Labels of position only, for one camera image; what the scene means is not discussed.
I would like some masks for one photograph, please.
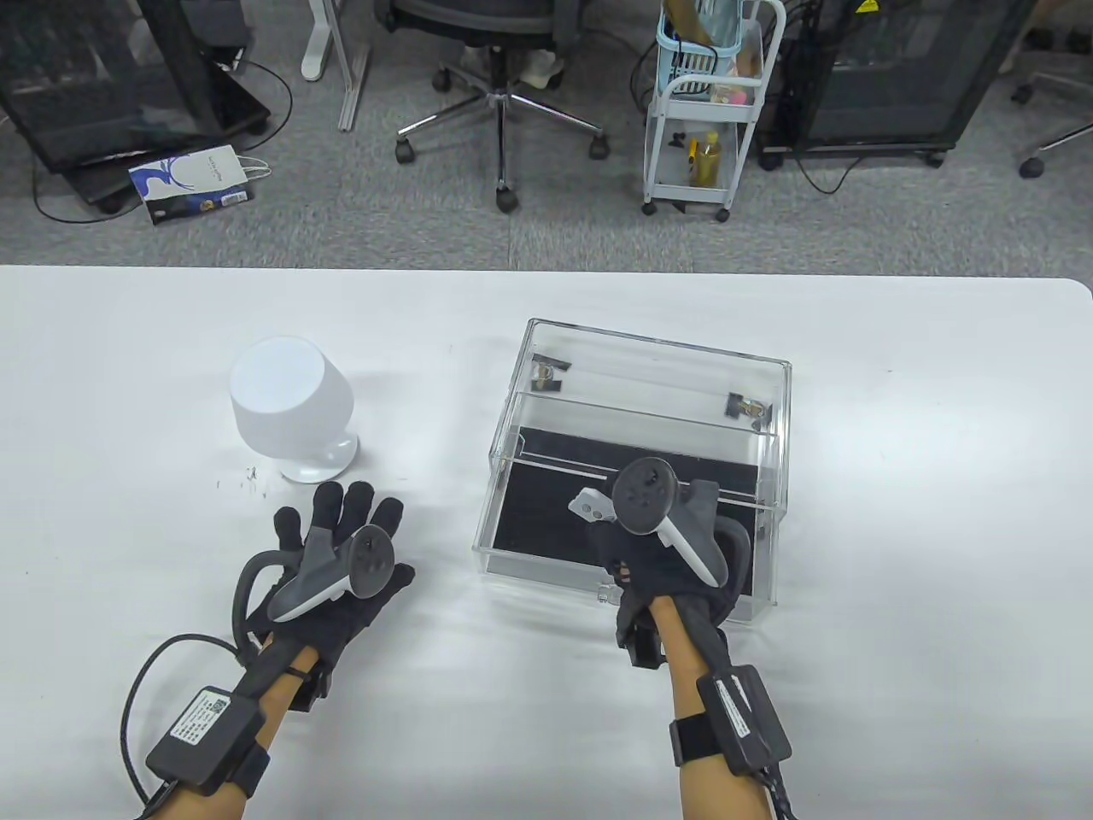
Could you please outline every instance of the lamp base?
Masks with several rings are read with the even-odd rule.
[[[331,442],[322,453],[310,458],[277,461],[277,468],[290,481],[318,484],[344,472],[356,457],[356,434],[346,432]]]

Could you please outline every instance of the wrist strap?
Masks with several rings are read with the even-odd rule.
[[[278,678],[292,668],[292,661],[303,651],[304,644],[293,637],[274,637],[273,642],[250,661],[235,686],[235,694],[259,700]]]
[[[243,794],[249,800],[255,796],[255,789],[258,788],[258,781],[266,774],[266,766],[269,764],[269,752],[258,743],[251,743],[243,760],[239,761],[239,765],[235,768],[235,772],[232,773],[228,782],[234,783],[243,789]]]
[[[683,631],[709,670],[716,672],[731,666],[728,640],[718,629],[719,624],[709,620],[709,602],[696,595],[673,595],[672,601],[680,613]]]
[[[672,738],[672,757],[675,758],[677,768],[692,760],[721,753],[714,727],[705,712],[672,721],[668,731]]]

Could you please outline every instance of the lamp shade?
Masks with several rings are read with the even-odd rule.
[[[295,337],[266,339],[244,352],[232,367],[231,391],[239,435],[270,458],[320,453],[353,414],[345,376],[312,342]]]

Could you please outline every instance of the desk leg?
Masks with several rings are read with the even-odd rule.
[[[351,65],[349,51],[345,49],[345,40],[341,33],[341,24],[338,22],[338,8],[334,5],[334,0],[322,0],[322,8],[327,21],[330,23],[334,52],[338,55],[338,67],[341,69],[342,80],[345,82],[345,98],[342,102],[341,116],[338,119],[338,130],[352,131],[353,122],[356,119],[356,107],[361,102],[364,75],[368,69],[368,55],[372,49],[368,44],[364,44]]]
[[[327,55],[330,51],[330,23],[322,0],[307,0],[307,4],[312,7],[315,25],[312,28],[312,36],[307,39],[307,50],[304,51],[299,73],[308,82],[315,82],[322,77],[322,70],[327,66]]]

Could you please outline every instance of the white lamp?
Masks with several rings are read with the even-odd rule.
[[[290,481],[327,481],[356,455],[356,435],[345,430],[353,390],[306,339],[279,336],[249,348],[232,367],[231,390],[243,441],[277,459]]]

